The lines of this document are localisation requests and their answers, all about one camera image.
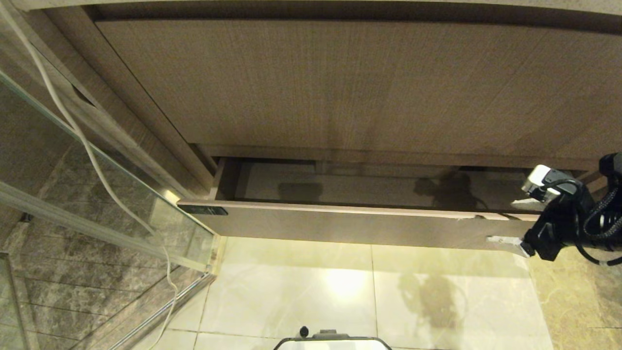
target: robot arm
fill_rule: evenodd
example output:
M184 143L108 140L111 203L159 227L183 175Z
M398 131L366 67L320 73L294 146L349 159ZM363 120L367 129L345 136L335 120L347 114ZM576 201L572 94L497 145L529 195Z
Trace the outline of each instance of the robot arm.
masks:
M553 261L562 248L574 245L595 264L622 263L622 257L597 260L584 249L622 250L622 153L602 157L599 171L607 177L608 193L595 203L587 187L573 177L543 165L533 170L522 189L547 206L520 243L528 255L538 253Z

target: wood grain surface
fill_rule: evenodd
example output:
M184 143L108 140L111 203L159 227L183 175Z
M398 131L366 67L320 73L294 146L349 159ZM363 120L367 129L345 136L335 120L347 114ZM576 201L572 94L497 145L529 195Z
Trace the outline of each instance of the wood grain surface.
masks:
M587 168L576 165L622 149L618 35L429 22L97 25L182 136L210 151Z

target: tile floor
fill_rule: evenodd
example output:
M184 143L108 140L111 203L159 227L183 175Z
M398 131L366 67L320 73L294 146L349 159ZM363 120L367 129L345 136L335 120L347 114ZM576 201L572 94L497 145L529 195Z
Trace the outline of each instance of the tile floor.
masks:
M553 348L527 263L509 253L231 237L220 276L155 348L273 349L301 326L393 349Z

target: white cable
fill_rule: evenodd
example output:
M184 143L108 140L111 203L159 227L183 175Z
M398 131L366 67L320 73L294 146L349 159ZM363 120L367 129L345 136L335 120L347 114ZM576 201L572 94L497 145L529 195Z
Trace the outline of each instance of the white cable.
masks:
M28 38L26 37L22 29L17 25L17 23L15 22L15 20L13 19L9 11L6 9L6 7L4 7L4 4L2 3L2 1L0 1L0 12L2 13L2 16L7 21L11 29L13 29L15 34L17 34L18 38L24 44L24 46L28 50L28 53L30 53L30 56L32 57L32 60L34 60L37 68L39 69L39 73L41 73L41 76L45 82L45 86L47 87L47 90L50 92L50 96L54 100L56 107L58 107L58 109L60 110L62 115L65 117L65 119L67 119L67 121L73 128L73 132L75 132L76 135L78 135L80 141L84 145L84 148L86 149L86 153L88 154L88 158L91 160L91 164L95 168L95 172L97 173L97 176L99 176L101 183L106 188L106 192L108 192L110 197L112 197L114 202L117 203L117 205L120 206L123 209L123 211L128 213L128 215L131 216L134 220L138 221L156 239L160 240L160 245L162 249L164 250L164 254L166 255L166 279L168 283L171 285L171 287L173 287L173 289L175 290L175 296L173 297L173 303L170 306L169 313L167 314L166 319L164 320L164 324L162 325L162 330L160 331L160 334L158 338L156 339L156 341L149 348L149 349L152 349L154 346L156 346L156 344L160 341L160 339L162 338L162 335L164 334L164 329L166 329L166 326L169 322L170 315L172 314L173 309L175 308L175 302L177 301L177 294L179 293L179 289L170 279L169 251L164 246L164 240L161 239L160 235L157 234L156 231L147 222L142 220L140 217L138 217L138 215L132 212L125 204L123 204L123 202L121 202L119 197L117 197L116 193L114 193L112 187L110 187L110 184L106 180L104 173L101 171L99 162L97 162L97 159L95 158L95 155L93 154L93 149L91 148L91 144L89 143L86 136L82 132L82 129L80 129L80 126L78 125L78 123L76 123L76 121L73 119L69 111L65 108L65 105L63 104L63 102L58 97L58 93L56 92L54 85L52 85L50 77L45 71L45 67L43 66L43 63L41 62L41 59L39 58L37 52L35 51L35 48L30 43L30 41L28 40Z

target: open drawer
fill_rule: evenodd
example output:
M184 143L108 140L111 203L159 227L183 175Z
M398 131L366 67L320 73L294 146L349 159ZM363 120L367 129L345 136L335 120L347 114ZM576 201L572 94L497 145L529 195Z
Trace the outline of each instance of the open drawer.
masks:
M510 205L529 170L221 158L209 198L178 206L225 236L498 249L538 218Z

